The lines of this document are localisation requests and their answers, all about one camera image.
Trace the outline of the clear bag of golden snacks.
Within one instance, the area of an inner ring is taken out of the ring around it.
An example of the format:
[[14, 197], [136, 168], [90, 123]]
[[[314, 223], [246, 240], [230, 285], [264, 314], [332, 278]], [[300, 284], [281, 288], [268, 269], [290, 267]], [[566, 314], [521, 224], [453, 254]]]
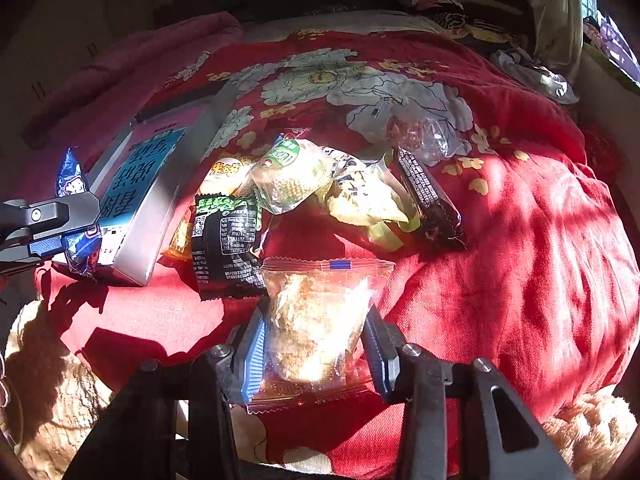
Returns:
[[394, 267], [380, 259], [266, 259], [264, 365], [248, 409], [269, 413], [366, 388], [360, 336]]

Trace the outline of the clear bag of red candies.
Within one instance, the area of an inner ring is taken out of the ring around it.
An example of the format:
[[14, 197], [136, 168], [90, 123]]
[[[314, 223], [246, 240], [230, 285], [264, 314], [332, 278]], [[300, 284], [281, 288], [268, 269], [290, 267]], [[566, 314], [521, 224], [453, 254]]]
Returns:
[[454, 156], [466, 156], [471, 144], [451, 129], [446, 120], [416, 114], [392, 115], [386, 124], [386, 140], [398, 152], [407, 152], [427, 167]]

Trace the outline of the pink and blue book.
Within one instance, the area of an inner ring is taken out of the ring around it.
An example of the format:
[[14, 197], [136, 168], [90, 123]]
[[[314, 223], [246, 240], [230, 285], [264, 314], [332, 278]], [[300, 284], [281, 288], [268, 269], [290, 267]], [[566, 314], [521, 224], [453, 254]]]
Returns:
[[174, 154], [178, 143], [204, 110], [204, 104], [196, 104], [134, 126], [131, 138], [116, 159], [101, 194], [100, 266], [113, 263], [145, 195]]

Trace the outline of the purple item on windowsill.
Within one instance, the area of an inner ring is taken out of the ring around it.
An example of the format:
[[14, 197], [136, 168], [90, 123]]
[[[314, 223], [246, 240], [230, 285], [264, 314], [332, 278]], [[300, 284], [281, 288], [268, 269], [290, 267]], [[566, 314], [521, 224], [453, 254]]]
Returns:
[[636, 86], [639, 85], [639, 61], [614, 20], [608, 15], [582, 19], [585, 43], [599, 51], [608, 65], [615, 66]]

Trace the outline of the grey metal tray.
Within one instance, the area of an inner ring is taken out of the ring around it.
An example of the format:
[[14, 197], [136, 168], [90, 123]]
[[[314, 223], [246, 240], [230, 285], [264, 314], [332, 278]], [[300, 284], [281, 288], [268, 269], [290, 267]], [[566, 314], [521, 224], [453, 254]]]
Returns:
[[201, 90], [186, 92], [137, 114], [129, 125], [115, 136], [108, 149], [88, 172], [90, 191], [99, 200], [104, 191], [104, 182], [110, 176], [116, 159], [122, 154], [138, 122], [147, 122], [196, 104], [205, 105], [204, 112], [178, 143], [174, 154], [169, 157], [145, 195], [113, 263], [110, 266], [100, 266], [98, 263], [95, 278], [137, 286], [149, 283], [160, 245], [163, 243], [180, 194], [200, 166], [217, 130], [231, 112], [238, 93], [238, 88], [232, 82], [221, 82]]

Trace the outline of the yellow clear snack bag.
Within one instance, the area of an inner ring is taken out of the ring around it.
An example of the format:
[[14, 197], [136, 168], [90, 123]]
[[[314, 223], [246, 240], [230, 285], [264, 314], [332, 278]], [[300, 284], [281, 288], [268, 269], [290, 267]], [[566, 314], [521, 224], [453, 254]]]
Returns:
[[397, 252], [404, 242], [390, 226], [411, 233], [420, 219], [409, 192], [387, 167], [392, 153], [366, 162], [329, 146], [322, 151], [333, 167], [331, 183], [316, 192], [320, 204], [338, 222], [363, 229], [370, 244]]

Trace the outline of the orange rice cracker packet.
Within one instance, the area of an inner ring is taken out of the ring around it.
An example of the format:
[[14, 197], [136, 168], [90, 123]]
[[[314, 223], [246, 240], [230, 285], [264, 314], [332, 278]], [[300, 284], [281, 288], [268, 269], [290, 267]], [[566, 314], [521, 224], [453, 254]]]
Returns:
[[172, 231], [170, 241], [160, 251], [163, 266], [178, 266], [192, 260], [192, 233], [195, 216], [200, 209], [207, 210], [221, 202], [227, 205], [250, 192], [250, 170], [255, 162], [244, 156], [224, 156], [210, 166], [206, 176], [183, 211]]

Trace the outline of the grey crumpled garment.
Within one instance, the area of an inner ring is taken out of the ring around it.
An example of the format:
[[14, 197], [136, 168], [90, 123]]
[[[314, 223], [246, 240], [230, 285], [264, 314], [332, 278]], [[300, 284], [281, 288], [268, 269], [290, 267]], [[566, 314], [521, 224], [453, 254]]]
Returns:
[[555, 103], [573, 105], [579, 102], [573, 87], [562, 75], [552, 72], [520, 47], [497, 50], [491, 53], [489, 61], [520, 84]]

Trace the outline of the blue snack packet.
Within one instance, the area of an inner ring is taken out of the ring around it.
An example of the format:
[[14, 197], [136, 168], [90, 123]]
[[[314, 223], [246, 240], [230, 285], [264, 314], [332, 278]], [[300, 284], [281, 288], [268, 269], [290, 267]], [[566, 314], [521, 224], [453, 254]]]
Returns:
[[102, 245], [98, 225], [100, 204], [89, 192], [86, 175], [72, 148], [66, 150], [58, 168], [55, 196], [64, 200], [70, 216], [70, 225], [61, 235], [67, 269], [81, 278], [93, 280]]

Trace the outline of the red floral blanket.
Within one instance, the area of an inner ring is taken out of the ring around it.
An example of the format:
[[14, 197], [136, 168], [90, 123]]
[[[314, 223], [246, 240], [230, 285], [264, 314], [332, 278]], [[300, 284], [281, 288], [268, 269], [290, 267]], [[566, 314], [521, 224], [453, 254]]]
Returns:
[[[217, 133], [205, 173], [220, 155], [264, 154], [276, 125], [310, 127], [309, 140], [360, 153], [364, 114], [402, 98], [471, 145], [431, 169], [460, 211], [465, 250], [398, 233], [404, 247], [386, 254], [306, 203], [273, 218], [265, 256], [395, 261], [378, 307], [386, 320], [442, 359], [491, 359], [542, 422], [620, 381], [639, 339], [638, 264], [610, 190], [586, 165], [584, 136], [561, 107], [429, 32], [300, 30], [220, 49], [182, 88], [206, 76], [248, 92]], [[189, 361], [223, 341], [255, 305], [201, 302], [192, 270], [157, 266], [143, 288], [56, 271], [38, 276], [51, 321], [113, 389], [144, 359]], [[235, 414], [246, 424], [244, 457], [358, 479], [395, 469], [402, 409], [369, 389]]]

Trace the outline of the green label clear snack bag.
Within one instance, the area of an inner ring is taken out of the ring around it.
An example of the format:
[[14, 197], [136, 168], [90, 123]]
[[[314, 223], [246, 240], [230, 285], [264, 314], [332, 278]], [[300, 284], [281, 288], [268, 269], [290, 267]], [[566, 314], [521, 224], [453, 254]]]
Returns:
[[306, 139], [281, 138], [250, 170], [260, 206], [285, 214], [332, 182], [333, 160]]

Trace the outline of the beige fuzzy blanket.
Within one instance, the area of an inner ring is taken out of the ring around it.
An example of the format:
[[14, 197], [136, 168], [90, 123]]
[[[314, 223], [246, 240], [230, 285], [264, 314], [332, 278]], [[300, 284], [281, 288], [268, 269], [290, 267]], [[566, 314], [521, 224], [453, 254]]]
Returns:
[[34, 479], [61, 479], [113, 396], [58, 339], [39, 301], [25, 304], [9, 331], [10, 402], [1, 429]]

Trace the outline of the pile of folded clothes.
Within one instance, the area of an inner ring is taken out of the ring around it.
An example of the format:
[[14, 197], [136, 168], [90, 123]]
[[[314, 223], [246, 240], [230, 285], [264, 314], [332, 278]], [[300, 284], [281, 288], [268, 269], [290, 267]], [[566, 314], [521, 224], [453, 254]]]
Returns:
[[487, 58], [499, 50], [533, 52], [536, 32], [528, 0], [399, 0], [446, 35]]

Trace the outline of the dark brown snack bar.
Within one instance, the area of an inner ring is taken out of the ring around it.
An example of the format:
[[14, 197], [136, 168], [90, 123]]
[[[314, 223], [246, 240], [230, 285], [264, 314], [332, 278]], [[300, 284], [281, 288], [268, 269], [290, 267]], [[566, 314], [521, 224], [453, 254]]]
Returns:
[[398, 148], [395, 159], [424, 236], [438, 247], [465, 250], [461, 214], [424, 163], [404, 148]]

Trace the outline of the black green snack packet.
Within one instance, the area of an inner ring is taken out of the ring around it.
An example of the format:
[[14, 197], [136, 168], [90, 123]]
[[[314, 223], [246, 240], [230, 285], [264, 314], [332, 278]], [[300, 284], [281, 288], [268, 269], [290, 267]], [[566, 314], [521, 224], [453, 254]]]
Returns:
[[201, 300], [243, 299], [266, 292], [258, 256], [262, 213], [255, 197], [200, 209], [192, 233], [192, 266]]

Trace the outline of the beige curtain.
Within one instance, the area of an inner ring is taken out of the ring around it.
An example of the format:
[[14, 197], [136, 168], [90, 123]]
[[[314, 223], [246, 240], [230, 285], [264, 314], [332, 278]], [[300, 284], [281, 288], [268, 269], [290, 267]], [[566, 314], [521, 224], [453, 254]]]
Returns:
[[582, 55], [580, 0], [528, 0], [536, 29], [535, 54], [571, 84]]

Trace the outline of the pink quilt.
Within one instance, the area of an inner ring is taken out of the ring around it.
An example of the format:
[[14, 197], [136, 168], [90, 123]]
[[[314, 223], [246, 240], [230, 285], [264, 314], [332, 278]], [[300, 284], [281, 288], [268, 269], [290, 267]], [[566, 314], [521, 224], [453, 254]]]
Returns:
[[193, 55], [215, 52], [242, 37], [239, 21], [227, 12], [188, 18], [160, 29], [142, 30], [112, 44], [91, 63], [81, 67], [44, 101], [21, 131], [33, 150], [44, 148], [49, 131], [72, 110], [91, 103], [142, 68], [166, 79]]

